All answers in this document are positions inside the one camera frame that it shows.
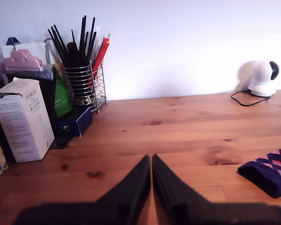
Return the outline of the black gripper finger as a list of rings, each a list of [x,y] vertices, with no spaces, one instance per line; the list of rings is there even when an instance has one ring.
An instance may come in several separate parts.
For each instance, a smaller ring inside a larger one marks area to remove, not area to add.
[[[96,201],[96,224],[137,224],[150,190],[150,156],[145,155],[119,184]]]
[[[172,225],[209,225],[208,200],[185,184],[157,155],[152,156],[153,186]]]

